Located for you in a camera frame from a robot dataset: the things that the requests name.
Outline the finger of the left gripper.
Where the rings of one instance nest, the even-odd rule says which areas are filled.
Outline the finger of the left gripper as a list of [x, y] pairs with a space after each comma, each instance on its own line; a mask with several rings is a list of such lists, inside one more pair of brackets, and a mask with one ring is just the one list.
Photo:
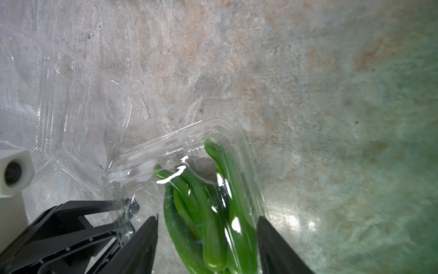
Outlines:
[[62, 233], [41, 221], [28, 226], [1, 252], [2, 274], [102, 274], [120, 251], [124, 229], [114, 224]]
[[132, 218], [138, 213], [140, 206], [137, 202], [131, 203], [128, 198], [115, 200], [72, 200], [56, 205], [37, 217], [20, 236], [26, 239], [42, 240], [49, 237], [69, 234], [76, 231], [92, 228], [87, 215], [115, 211], [118, 206], [128, 206]]

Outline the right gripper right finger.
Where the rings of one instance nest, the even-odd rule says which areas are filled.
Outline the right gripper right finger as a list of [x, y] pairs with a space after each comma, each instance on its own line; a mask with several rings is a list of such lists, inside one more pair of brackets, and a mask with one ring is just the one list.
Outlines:
[[264, 216], [258, 219], [257, 237], [263, 274], [314, 274]]

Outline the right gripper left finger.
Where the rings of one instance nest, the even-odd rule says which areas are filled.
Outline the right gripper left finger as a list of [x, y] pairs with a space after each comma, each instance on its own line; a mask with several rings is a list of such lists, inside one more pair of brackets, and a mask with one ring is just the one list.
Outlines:
[[151, 274], [158, 241], [158, 217], [151, 216], [98, 274]]

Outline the clear pepper container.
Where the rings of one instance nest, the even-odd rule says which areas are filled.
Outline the clear pepper container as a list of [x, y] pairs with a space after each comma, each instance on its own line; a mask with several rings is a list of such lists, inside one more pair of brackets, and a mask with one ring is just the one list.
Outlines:
[[105, 71], [1, 20], [1, 148], [30, 153], [28, 221], [70, 200], [103, 198], [106, 170], [132, 112]]
[[243, 129], [209, 119], [114, 157], [107, 199], [122, 245], [158, 222], [154, 274], [259, 274], [265, 212]]

